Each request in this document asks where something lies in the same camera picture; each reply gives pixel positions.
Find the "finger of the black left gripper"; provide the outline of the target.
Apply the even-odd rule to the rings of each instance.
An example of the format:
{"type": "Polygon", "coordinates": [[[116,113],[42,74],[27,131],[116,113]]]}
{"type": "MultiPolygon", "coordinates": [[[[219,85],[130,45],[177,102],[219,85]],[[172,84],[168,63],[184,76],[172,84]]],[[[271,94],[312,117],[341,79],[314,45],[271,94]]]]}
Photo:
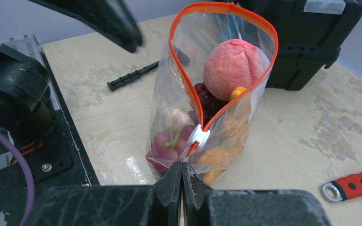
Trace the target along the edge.
{"type": "Polygon", "coordinates": [[[122,0],[33,0],[33,3],[82,22],[130,53],[143,46],[140,28],[122,0]]]}

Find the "red toy peach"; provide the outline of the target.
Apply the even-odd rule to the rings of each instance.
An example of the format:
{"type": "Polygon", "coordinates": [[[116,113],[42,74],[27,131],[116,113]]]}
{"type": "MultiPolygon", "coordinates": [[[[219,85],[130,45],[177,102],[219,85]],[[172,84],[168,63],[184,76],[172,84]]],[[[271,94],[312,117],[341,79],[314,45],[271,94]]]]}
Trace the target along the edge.
{"type": "Polygon", "coordinates": [[[203,83],[217,99],[228,101],[237,87],[249,88],[264,73],[253,44],[231,39],[217,45],[203,69],[203,83]]]}

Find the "brown toy mushroom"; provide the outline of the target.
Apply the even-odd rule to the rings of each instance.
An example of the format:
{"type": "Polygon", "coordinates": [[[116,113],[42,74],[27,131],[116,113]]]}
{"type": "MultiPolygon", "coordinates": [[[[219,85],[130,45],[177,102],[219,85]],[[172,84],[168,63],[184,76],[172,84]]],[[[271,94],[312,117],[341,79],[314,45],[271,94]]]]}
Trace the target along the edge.
{"type": "Polygon", "coordinates": [[[168,127],[172,126],[178,129],[185,125],[193,125],[194,122],[184,110],[170,107],[165,109],[165,124],[168,127]]]}

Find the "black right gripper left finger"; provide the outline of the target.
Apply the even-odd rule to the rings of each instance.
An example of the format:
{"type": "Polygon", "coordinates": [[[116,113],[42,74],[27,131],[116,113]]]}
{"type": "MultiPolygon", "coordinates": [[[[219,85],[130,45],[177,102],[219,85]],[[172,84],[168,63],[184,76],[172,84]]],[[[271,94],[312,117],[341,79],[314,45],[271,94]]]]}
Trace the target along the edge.
{"type": "Polygon", "coordinates": [[[27,226],[177,226],[181,162],[153,185],[61,186],[36,201],[27,226]]]}

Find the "purple toy grapes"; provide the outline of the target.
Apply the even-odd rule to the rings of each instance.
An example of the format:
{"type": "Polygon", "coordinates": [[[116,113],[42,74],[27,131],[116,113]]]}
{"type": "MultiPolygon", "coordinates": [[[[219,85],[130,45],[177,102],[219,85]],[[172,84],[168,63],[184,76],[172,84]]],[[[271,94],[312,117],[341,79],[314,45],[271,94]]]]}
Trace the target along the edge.
{"type": "MultiPolygon", "coordinates": [[[[204,123],[208,123],[212,117],[221,110],[228,102],[217,99],[207,89],[205,84],[196,83],[194,89],[197,92],[204,113],[204,123]]],[[[174,161],[180,161],[180,156],[187,148],[187,140],[192,131],[199,124],[195,110],[187,112],[194,122],[193,125],[185,125],[182,128],[168,127],[165,124],[163,131],[154,136],[151,149],[147,154],[147,161],[154,170],[160,174],[167,171],[168,167],[158,160],[166,160],[171,165],[174,161]]]]}

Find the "clear zip top bag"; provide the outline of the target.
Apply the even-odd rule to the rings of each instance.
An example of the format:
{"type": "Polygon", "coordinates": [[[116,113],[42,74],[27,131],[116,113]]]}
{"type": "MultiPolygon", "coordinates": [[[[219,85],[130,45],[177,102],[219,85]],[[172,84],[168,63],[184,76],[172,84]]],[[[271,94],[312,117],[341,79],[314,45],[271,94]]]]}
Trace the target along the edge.
{"type": "Polygon", "coordinates": [[[275,28],[234,3],[198,2],[176,16],[154,84],[154,177],[187,162],[211,184],[240,157],[278,47],[275,28]]]}

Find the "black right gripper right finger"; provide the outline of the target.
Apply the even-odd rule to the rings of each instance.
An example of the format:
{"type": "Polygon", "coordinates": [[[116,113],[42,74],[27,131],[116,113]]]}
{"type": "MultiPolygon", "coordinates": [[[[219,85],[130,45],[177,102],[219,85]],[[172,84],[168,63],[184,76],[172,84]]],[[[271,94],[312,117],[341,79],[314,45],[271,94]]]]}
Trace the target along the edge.
{"type": "Polygon", "coordinates": [[[329,226],[320,202],[303,190],[214,190],[183,162],[188,226],[329,226]]]}

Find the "orange toy pepper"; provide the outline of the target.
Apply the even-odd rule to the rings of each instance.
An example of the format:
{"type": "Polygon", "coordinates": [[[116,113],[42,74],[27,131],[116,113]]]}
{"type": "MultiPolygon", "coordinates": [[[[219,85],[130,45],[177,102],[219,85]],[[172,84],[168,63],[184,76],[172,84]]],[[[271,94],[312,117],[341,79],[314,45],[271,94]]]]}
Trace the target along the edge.
{"type": "Polygon", "coordinates": [[[214,167],[203,175],[203,181],[212,184],[242,153],[248,133],[251,113],[250,94],[241,97],[232,105],[225,118],[220,119],[220,138],[215,139],[215,146],[206,150],[198,163],[214,167]]]}

